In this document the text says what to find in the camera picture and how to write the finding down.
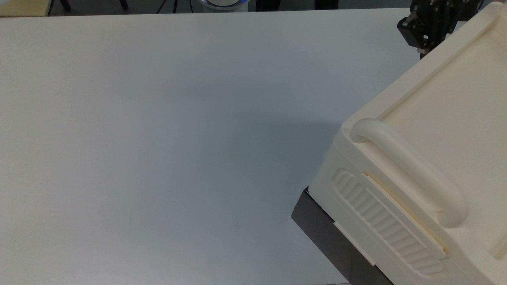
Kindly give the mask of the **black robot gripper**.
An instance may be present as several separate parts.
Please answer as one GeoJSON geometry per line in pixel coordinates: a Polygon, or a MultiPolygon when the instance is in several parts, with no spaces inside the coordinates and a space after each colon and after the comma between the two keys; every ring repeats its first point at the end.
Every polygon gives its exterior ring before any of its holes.
{"type": "Polygon", "coordinates": [[[481,7],[481,0],[413,0],[410,17],[398,22],[398,31],[422,59],[454,32],[459,21],[469,21],[481,7]]]}

